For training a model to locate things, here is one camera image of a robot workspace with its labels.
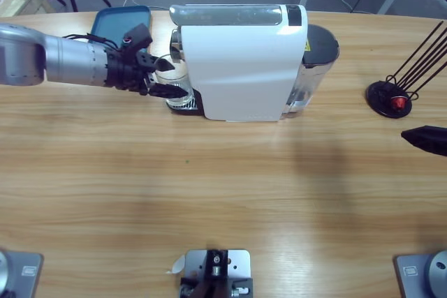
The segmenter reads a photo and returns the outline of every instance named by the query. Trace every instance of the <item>coffee machine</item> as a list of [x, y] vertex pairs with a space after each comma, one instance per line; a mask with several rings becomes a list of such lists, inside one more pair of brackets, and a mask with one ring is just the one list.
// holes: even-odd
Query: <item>coffee machine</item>
[[171, 6], [174, 62], [192, 99], [168, 106], [226, 121], [277, 121], [301, 110], [339, 55], [334, 36], [299, 5]]

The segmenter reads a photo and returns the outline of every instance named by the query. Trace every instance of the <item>wooden table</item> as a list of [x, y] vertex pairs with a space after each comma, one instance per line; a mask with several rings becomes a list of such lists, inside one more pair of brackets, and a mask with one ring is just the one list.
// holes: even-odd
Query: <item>wooden table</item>
[[[1, 21], [63, 36], [95, 13]], [[171, 114], [159, 98], [44, 83], [0, 87], [0, 244], [44, 254], [38, 298], [176, 297], [191, 248], [246, 248], [256, 297], [399, 297], [392, 257], [447, 247], [447, 158], [406, 129], [447, 126], [447, 79], [406, 118], [365, 87], [437, 20], [310, 13], [341, 55], [305, 113], [277, 123]], [[173, 24], [152, 15], [155, 55]]]

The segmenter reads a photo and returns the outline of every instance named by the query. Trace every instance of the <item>clear glass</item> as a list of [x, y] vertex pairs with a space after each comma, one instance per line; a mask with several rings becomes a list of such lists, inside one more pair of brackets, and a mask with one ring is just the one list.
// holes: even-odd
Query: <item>clear glass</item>
[[303, 110], [312, 99], [324, 75], [329, 71], [332, 63], [313, 68], [300, 67], [300, 75], [297, 78], [291, 95], [288, 97], [283, 113], [299, 112]]
[[166, 59], [175, 67], [174, 70], [169, 71], [156, 71], [155, 80], [160, 84], [175, 85], [176, 87], [181, 87], [183, 90], [188, 92], [188, 95], [181, 98], [166, 99], [168, 105], [173, 107], [179, 107], [186, 105], [193, 98], [193, 89], [191, 83], [189, 82], [188, 69], [183, 61], [180, 63], [173, 63], [170, 57]]

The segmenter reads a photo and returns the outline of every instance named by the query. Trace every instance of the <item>black stand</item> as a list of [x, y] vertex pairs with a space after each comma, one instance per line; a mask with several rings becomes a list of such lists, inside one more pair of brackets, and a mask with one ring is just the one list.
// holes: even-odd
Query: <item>black stand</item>
[[[406, 98], [403, 109], [398, 110], [392, 107], [390, 101], [393, 97]], [[387, 118], [399, 119], [411, 112], [412, 104], [409, 95], [391, 82], [378, 81], [369, 85], [366, 89], [366, 100], [374, 111]]]

